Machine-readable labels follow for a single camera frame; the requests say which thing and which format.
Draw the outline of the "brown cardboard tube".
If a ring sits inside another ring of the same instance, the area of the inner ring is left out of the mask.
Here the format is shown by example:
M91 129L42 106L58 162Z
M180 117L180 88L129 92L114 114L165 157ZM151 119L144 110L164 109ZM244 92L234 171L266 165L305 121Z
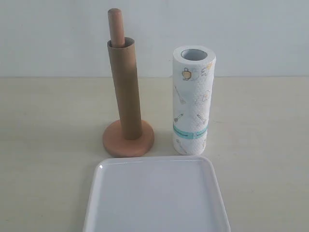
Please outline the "brown cardboard tube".
M124 47L114 48L111 41L107 46L122 134L135 140L142 134L135 41L125 37Z

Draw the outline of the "white plastic tray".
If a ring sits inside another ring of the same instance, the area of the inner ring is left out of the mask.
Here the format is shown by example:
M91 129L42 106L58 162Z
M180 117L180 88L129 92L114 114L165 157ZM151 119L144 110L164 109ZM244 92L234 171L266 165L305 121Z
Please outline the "white plastic tray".
M94 172L85 232L228 232L209 159L113 158Z

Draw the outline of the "printed paper towel roll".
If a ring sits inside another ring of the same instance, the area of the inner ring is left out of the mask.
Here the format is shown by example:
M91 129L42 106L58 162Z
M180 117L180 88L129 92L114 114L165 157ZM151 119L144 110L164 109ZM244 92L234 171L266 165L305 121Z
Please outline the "printed paper towel roll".
M201 45L173 52L173 145L182 155L201 155L206 147L216 55Z

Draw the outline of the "wooden paper towel holder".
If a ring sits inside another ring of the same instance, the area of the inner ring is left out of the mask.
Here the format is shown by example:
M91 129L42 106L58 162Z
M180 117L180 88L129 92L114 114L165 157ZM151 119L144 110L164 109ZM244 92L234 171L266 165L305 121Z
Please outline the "wooden paper towel holder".
M111 8L108 11L108 21L112 47L125 46L123 17L120 9ZM110 124L104 131L102 141L106 151L120 158L140 157L146 154L154 144L154 130L152 126L141 118L141 137L127 140L123 137L120 119Z

